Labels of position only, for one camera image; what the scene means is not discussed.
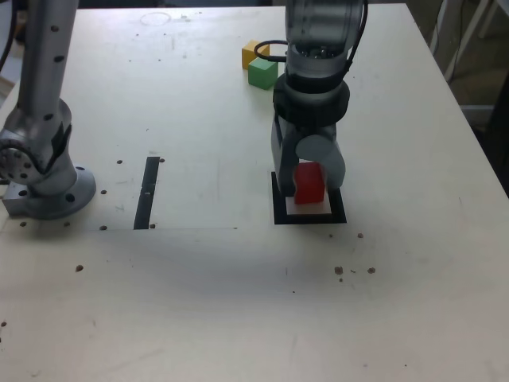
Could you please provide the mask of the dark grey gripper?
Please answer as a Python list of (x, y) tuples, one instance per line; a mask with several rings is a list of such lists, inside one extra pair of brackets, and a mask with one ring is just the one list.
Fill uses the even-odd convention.
[(295, 194), (293, 170), (297, 157), (318, 162), (329, 189), (339, 189), (343, 184), (346, 167), (336, 141), (335, 124), (310, 127), (290, 123), (275, 114), (271, 129), (271, 152), (278, 189), (284, 197)]

